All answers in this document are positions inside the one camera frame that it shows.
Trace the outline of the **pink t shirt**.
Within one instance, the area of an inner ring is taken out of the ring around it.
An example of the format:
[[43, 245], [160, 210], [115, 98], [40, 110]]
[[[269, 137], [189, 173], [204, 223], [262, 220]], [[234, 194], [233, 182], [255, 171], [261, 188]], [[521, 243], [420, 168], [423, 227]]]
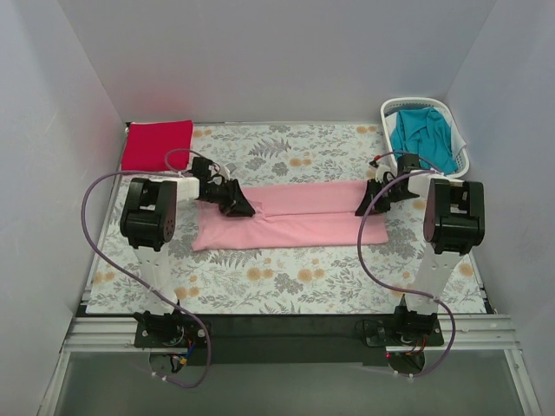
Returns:
[[216, 205], [199, 202], [192, 249], [355, 246], [362, 220], [355, 212], [365, 190], [364, 180], [247, 187], [251, 218], [228, 218]]

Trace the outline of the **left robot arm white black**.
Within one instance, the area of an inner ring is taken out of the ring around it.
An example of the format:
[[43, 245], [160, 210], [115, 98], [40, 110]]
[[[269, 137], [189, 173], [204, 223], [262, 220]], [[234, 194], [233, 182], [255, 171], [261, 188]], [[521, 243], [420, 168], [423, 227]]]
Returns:
[[163, 181], [132, 179], [123, 206], [120, 230], [134, 249], [140, 278], [147, 283], [150, 300], [144, 312], [135, 312], [142, 334], [165, 347], [206, 346], [206, 331], [190, 316], [163, 302], [178, 298], [170, 282], [168, 244], [176, 229], [178, 202], [199, 200], [218, 207], [223, 218], [250, 218], [255, 209], [242, 193], [236, 179], [222, 174], [219, 166], [202, 156], [193, 157], [183, 179]]

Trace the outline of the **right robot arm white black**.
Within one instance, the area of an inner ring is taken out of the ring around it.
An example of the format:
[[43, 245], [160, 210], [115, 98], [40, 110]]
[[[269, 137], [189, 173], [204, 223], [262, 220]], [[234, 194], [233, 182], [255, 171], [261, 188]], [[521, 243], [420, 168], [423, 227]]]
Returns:
[[376, 156], [370, 162], [375, 178], [368, 180], [356, 210], [361, 219], [356, 250], [362, 251], [364, 228], [372, 214], [382, 214], [391, 205], [411, 198], [426, 200], [422, 232], [426, 243], [421, 265], [412, 287], [406, 289], [371, 279], [377, 285], [401, 294], [390, 315], [358, 324], [369, 347], [399, 345], [411, 354], [428, 344], [443, 343], [439, 310], [450, 308], [441, 300], [447, 281], [460, 260], [485, 236], [484, 186], [480, 182], [451, 179], [431, 162], [415, 153], [396, 152], [392, 171]]

